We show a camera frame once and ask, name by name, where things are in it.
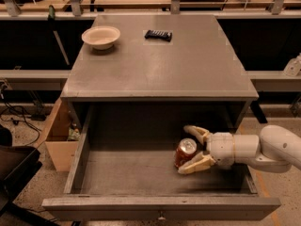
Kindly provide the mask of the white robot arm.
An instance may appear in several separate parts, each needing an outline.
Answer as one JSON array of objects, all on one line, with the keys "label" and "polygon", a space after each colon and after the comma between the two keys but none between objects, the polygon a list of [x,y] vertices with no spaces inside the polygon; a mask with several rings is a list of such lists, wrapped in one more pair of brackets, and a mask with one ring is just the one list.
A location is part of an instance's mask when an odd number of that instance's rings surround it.
[{"label": "white robot arm", "polygon": [[234,164],[245,164],[255,170],[283,173],[291,166],[301,170],[301,137],[277,125],[267,125],[257,135],[210,133],[193,125],[183,127],[206,150],[178,168],[179,174],[191,174],[218,166],[228,169]]}]

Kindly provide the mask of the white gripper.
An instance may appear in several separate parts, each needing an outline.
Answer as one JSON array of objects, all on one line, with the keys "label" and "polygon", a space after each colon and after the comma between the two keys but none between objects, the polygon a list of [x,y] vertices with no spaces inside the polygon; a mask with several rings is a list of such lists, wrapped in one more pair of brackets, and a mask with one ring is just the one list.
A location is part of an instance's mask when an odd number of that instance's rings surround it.
[{"label": "white gripper", "polygon": [[229,170],[234,164],[234,142],[231,133],[210,134],[209,130],[195,125],[185,125],[183,130],[185,133],[194,136],[201,145],[204,145],[207,141],[209,154],[196,154],[191,160],[178,168],[179,174],[191,174],[208,170],[214,165],[222,170]]}]

